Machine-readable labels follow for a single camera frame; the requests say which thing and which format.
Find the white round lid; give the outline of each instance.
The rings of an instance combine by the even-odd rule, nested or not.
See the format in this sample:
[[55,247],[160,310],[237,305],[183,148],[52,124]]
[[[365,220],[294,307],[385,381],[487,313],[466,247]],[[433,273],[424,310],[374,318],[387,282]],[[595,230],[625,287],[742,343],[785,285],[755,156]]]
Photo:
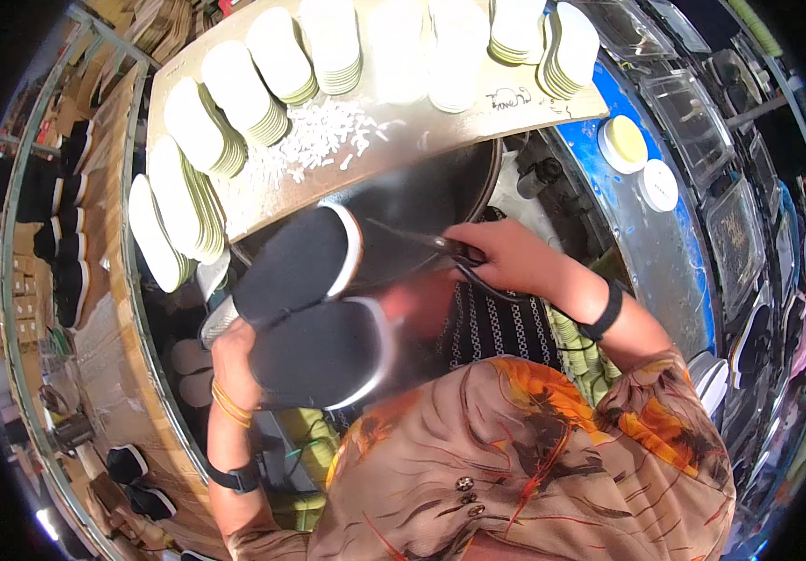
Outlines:
[[640,191],[646,203],[659,213],[678,205],[678,179],[661,160],[649,160],[640,173]]

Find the hand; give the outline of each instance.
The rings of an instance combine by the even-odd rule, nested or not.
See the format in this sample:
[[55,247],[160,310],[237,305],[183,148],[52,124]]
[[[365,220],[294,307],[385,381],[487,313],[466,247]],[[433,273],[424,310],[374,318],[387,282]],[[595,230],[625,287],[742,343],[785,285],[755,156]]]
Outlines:
[[213,343],[213,372],[219,386],[242,410],[253,411],[263,395],[250,372],[250,351],[257,340],[251,325],[238,318]]
[[[548,270],[549,259],[561,255],[513,218],[456,224],[444,231],[443,237],[464,241],[487,255],[487,263],[475,272],[488,285],[530,295],[539,295],[548,284],[543,271]],[[452,275],[464,281],[458,270]]]

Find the clear plastic box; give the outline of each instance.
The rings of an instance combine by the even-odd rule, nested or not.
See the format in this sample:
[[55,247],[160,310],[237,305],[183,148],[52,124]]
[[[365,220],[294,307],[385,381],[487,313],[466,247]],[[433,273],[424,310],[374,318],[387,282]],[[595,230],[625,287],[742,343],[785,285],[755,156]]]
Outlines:
[[674,44],[633,0],[571,0],[599,32],[602,45],[631,62],[677,58]]
[[683,40],[684,47],[693,53],[710,53],[711,47],[705,39],[702,39],[698,29],[692,25],[680,8],[674,6],[668,0],[649,0],[655,11],[671,26],[671,29]]
[[703,191],[734,154],[727,124],[689,70],[643,77],[640,93],[677,145],[692,182]]
[[765,260],[761,218],[744,176],[714,201],[705,224],[720,272],[724,313],[732,320],[755,287]]

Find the gold bracelet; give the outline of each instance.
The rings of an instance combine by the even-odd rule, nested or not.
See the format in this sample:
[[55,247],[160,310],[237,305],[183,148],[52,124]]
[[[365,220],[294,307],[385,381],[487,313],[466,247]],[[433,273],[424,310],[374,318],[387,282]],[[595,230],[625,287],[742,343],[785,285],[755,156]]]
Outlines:
[[219,407],[225,413],[225,415],[227,415],[232,421],[234,421],[237,424],[240,424],[244,428],[250,428],[250,420],[249,419],[239,419],[239,418],[235,417],[235,415],[233,413],[231,413],[228,409],[226,409],[226,407],[222,404],[221,399],[219,397],[219,394],[217,394],[215,392],[215,390],[213,392],[213,401],[215,401],[219,405]]
[[250,419],[253,417],[252,413],[248,410],[242,410],[240,407],[235,405],[234,401],[229,398],[229,395],[225,393],[225,390],[219,386],[219,383],[216,381],[216,378],[213,378],[213,395],[219,395],[222,399],[224,399],[235,412],[244,419]]

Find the metal pole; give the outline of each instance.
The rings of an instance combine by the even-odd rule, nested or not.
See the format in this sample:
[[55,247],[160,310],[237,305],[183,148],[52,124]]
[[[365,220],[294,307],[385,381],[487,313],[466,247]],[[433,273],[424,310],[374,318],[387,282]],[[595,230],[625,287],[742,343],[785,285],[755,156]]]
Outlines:
[[126,51],[128,55],[134,58],[135,60],[146,61],[150,65],[150,67],[153,68],[154,70],[160,70],[161,64],[158,63],[156,60],[150,58],[147,55],[147,53],[136,47],[135,43],[126,41],[126,39],[123,36],[119,35],[113,29],[107,27],[107,25],[98,18],[94,17],[88,12],[85,12],[82,8],[76,5],[70,5],[69,7],[66,8],[66,15],[73,18],[77,22],[80,23],[87,22],[88,24],[94,27],[95,33],[98,33],[105,40],[116,44],[119,49]]
[[766,115],[767,113],[770,113],[771,111],[780,108],[788,104],[789,102],[790,101],[786,99],[786,96],[784,95],[781,95],[769,101],[765,101],[758,107],[753,107],[745,111],[745,113],[740,113],[735,117],[727,119],[727,127],[730,129],[738,129],[743,125],[745,125],[745,123],[749,121],[754,121],[756,118],[762,117],[763,115]]
[[[16,138],[14,135],[0,134],[0,142],[6,142],[9,144],[19,144],[20,140]],[[33,142],[32,150],[43,151],[46,154],[50,154],[58,158],[60,157],[60,149],[54,148],[53,146],[48,146],[47,144],[39,144],[37,142]]]
[[1,254],[0,254],[0,313],[1,313],[1,334],[4,340],[5,365],[7,374],[10,376],[11,388],[14,390],[14,398],[20,408],[20,415],[28,424],[27,432],[29,440],[38,453],[38,458],[45,470],[50,474],[53,481],[53,488],[70,510],[75,514],[76,521],[83,526],[86,535],[98,548],[101,554],[109,559],[119,559],[120,555],[113,547],[107,537],[101,532],[97,524],[94,523],[85,506],[75,495],[70,487],[69,479],[63,472],[54,457],[54,450],[48,438],[45,426],[35,412],[35,405],[32,402],[32,395],[26,383],[26,374],[22,368],[20,356],[20,345],[16,336],[16,318],[14,308],[10,305],[14,300],[14,230],[16,228],[16,209],[20,200],[23,174],[26,171],[26,163],[29,161],[32,139],[38,135],[41,126],[41,119],[45,116],[45,109],[60,80],[66,64],[72,57],[85,33],[92,28],[90,22],[81,22],[79,32],[75,40],[66,46],[60,58],[51,68],[51,72],[45,79],[45,84],[41,86],[41,92],[32,111],[26,128],[23,130],[20,143],[17,145],[16,156],[14,157],[14,168],[11,171],[10,182],[7,185],[7,195],[5,196],[4,216],[2,218],[1,230]]

